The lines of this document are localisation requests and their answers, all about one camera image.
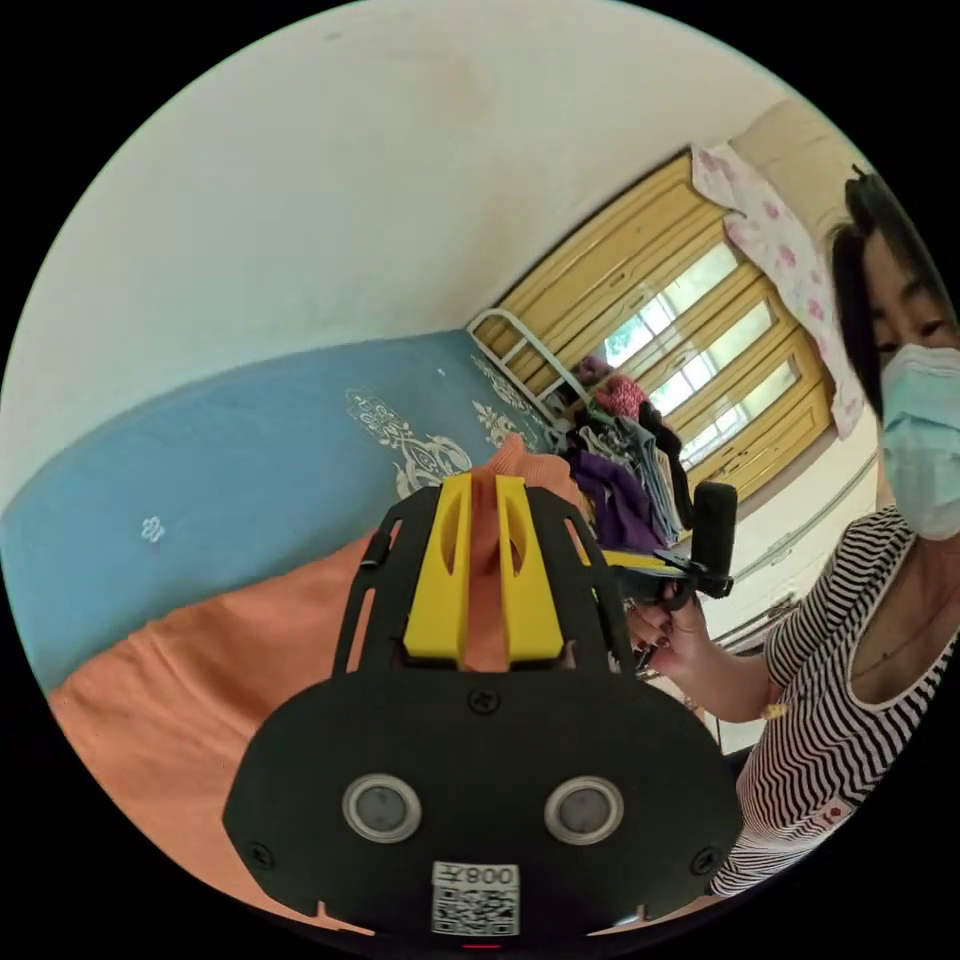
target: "label sticker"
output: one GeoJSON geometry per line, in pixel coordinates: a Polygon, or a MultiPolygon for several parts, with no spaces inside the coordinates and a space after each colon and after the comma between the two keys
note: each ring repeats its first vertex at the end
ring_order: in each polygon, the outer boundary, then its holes
{"type": "Polygon", "coordinates": [[[853,810],[842,800],[831,800],[822,810],[814,814],[813,820],[825,830],[832,830],[846,820],[851,813],[853,810]]]}
{"type": "Polygon", "coordinates": [[[434,933],[515,937],[520,933],[520,870],[510,864],[434,863],[434,933]]]}

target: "striped shirt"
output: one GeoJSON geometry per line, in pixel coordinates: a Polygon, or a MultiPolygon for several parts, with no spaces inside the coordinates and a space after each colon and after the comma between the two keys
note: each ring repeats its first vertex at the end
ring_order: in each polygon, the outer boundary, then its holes
{"type": "Polygon", "coordinates": [[[860,807],[903,750],[939,685],[954,634],[894,700],[860,702],[857,642],[914,541],[895,507],[847,528],[824,572],[765,645],[786,711],[768,721],[737,783],[743,830],[709,893],[729,897],[800,860],[860,807]]]}

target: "surgical mask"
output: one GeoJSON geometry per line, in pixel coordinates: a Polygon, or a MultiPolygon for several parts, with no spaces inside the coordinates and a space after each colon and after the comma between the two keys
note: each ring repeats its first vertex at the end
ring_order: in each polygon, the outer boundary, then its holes
{"type": "Polygon", "coordinates": [[[960,350],[903,347],[883,371],[883,457],[897,509],[926,540],[960,533],[960,350]]]}

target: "hand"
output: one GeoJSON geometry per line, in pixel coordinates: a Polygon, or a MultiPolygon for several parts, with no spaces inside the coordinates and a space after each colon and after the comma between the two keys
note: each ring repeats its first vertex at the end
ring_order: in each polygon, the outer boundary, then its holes
{"type": "MultiPolygon", "coordinates": [[[[668,584],[665,597],[670,599],[676,592],[675,585],[668,584]]],[[[650,668],[666,677],[684,673],[711,646],[703,608],[696,594],[679,610],[670,611],[665,606],[636,607],[627,622],[635,646],[656,649],[650,668]]]]}

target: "necklace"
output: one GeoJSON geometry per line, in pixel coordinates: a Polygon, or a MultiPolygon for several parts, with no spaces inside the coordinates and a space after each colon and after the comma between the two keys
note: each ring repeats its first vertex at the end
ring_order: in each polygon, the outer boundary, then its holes
{"type": "Polygon", "coordinates": [[[956,596],[957,591],[960,591],[960,584],[957,584],[957,585],[950,591],[950,593],[947,595],[947,599],[944,600],[944,602],[943,602],[939,607],[937,607],[936,610],[934,610],[933,615],[927,619],[926,623],[924,623],[923,627],[922,627],[917,633],[915,633],[915,634],[914,634],[913,636],[911,636],[911,637],[908,637],[908,638],[907,638],[903,643],[901,643],[899,646],[894,647],[893,650],[888,650],[886,653],[883,653],[883,654],[880,656],[880,659],[877,660],[877,661],[875,661],[874,663],[871,663],[869,667],[864,667],[862,670],[858,670],[856,673],[852,673],[852,674],[850,675],[850,679],[851,679],[851,680],[859,680],[861,677],[866,676],[868,673],[871,673],[871,672],[873,672],[874,670],[876,670],[877,667],[883,666],[883,664],[885,664],[888,660],[890,660],[891,658],[895,657],[898,653],[900,653],[901,651],[903,651],[903,650],[905,650],[907,647],[909,647],[910,644],[912,644],[912,643],[916,642],[917,640],[919,640],[919,639],[923,638],[924,636],[926,636],[927,631],[928,631],[928,630],[930,629],[930,627],[932,627],[933,624],[937,621],[937,619],[939,618],[940,614],[942,614],[943,611],[947,609],[947,607],[948,607],[949,604],[950,604],[950,601],[956,596]]]}

